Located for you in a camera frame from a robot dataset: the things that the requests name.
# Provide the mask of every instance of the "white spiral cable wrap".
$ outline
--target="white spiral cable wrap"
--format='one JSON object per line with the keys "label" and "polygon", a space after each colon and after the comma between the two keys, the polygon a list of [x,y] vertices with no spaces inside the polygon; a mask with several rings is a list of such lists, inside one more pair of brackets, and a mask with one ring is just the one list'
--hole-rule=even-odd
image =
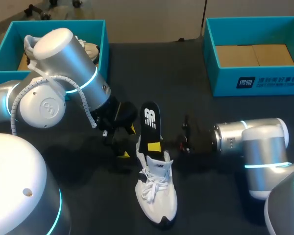
{"label": "white spiral cable wrap", "polygon": [[[82,99],[83,107],[84,107],[85,113],[87,115],[87,118],[88,118],[90,124],[92,125],[92,128],[96,128],[97,124],[96,124],[95,120],[93,119],[92,115],[90,114],[88,104],[87,104],[87,101],[86,101],[86,98],[85,98],[85,95],[84,95],[84,92],[82,91],[82,89],[72,79],[70,79],[68,77],[57,75],[57,76],[50,76],[50,78],[55,79],[55,80],[62,80],[62,81],[68,82],[77,90],[77,92],[79,93],[79,95]],[[13,105],[12,105],[12,109],[11,109],[11,130],[12,130],[12,134],[14,136],[16,136],[15,117],[16,117],[17,108],[18,108],[18,105],[19,105],[21,99],[24,97],[24,95],[26,93],[28,93],[33,88],[35,88],[38,85],[41,85],[43,83],[47,83],[47,82],[48,81],[45,78],[41,77],[40,80],[32,82],[29,85],[27,85],[15,98]]]}

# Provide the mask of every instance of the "yellow label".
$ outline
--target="yellow label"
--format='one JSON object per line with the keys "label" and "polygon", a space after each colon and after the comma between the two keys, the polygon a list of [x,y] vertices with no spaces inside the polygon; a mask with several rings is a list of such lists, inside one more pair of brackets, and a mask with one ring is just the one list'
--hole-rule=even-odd
{"label": "yellow label", "polygon": [[148,143],[148,151],[161,152],[160,142]]}
{"label": "yellow label", "polygon": [[136,131],[134,129],[134,125],[132,124],[131,129],[134,131],[134,134],[136,134]]}
{"label": "yellow label", "polygon": [[118,158],[129,158],[129,154],[125,151],[123,156],[118,156]]}

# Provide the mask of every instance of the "white sneaker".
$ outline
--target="white sneaker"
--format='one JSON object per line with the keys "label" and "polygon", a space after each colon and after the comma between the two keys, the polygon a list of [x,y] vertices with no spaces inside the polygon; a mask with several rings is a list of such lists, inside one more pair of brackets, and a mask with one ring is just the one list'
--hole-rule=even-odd
{"label": "white sneaker", "polygon": [[84,40],[78,39],[79,43],[85,49],[86,53],[88,54],[89,58],[94,61],[99,55],[99,47],[96,44],[87,43]]}
{"label": "white sneaker", "polygon": [[[75,37],[79,41],[81,46],[85,49],[89,58],[92,61],[96,60],[99,55],[100,48],[96,44],[87,43],[84,40],[78,39],[77,36],[75,36]],[[28,56],[28,58],[31,60],[35,59],[34,54],[33,54],[33,48],[40,39],[41,38],[35,38],[30,35],[27,35],[24,38],[24,51],[25,51],[25,54]]]}
{"label": "white sneaker", "polygon": [[175,218],[177,197],[172,181],[173,160],[164,151],[164,161],[152,159],[139,152],[140,137],[136,144],[137,158],[142,164],[135,191],[145,215],[154,223],[165,226]]}

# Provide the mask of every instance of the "shoe tongue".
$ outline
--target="shoe tongue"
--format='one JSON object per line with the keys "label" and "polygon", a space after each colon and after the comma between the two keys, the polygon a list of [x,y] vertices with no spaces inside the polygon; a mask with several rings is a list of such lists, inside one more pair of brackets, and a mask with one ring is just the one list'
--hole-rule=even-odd
{"label": "shoe tongue", "polygon": [[171,167],[173,160],[170,162],[163,162],[159,160],[152,159],[147,156],[147,165],[149,172],[153,175],[163,177],[167,173],[168,169]]}

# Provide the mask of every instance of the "sneaker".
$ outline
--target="sneaker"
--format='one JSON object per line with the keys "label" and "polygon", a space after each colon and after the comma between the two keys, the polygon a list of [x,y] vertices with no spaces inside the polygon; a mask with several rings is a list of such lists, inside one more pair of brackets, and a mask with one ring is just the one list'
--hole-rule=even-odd
{"label": "sneaker", "polygon": [[75,36],[76,39],[79,41],[79,43],[82,45],[86,53],[88,54],[89,58],[94,61],[98,57],[100,53],[100,48],[96,44],[87,43],[84,40],[78,39],[77,36]]}
{"label": "sneaker", "polygon": [[177,197],[172,181],[173,161],[160,144],[160,111],[157,104],[148,102],[142,105],[141,127],[136,154],[142,170],[135,187],[136,197],[152,222],[166,226],[175,218]]}
{"label": "sneaker", "polygon": [[[88,54],[89,58],[92,61],[95,61],[97,58],[99,58],[100,48],[96,44],[87,43],[84,40],[78,39],[77,36],[75,36],[75,37],[79,41],[81,46],[85,49],[86,53]],[[30,60],[35,59],[34,54],[33,54],[33,50],[34,50],[33,48],[40,39],[41,38],[35,38],[30,35],[27,35],[24,38],[24,51]]]}

